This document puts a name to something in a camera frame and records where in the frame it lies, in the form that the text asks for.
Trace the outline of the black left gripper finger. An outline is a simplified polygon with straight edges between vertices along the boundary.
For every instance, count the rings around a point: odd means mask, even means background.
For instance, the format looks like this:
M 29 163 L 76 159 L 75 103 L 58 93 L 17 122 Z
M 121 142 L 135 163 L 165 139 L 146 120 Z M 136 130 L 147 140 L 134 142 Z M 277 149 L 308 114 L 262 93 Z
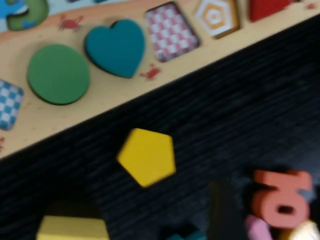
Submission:
M 247 240 L 233 188 L 226 182 L 215 180 L 209 184 L 209 191 L 209 239 Z

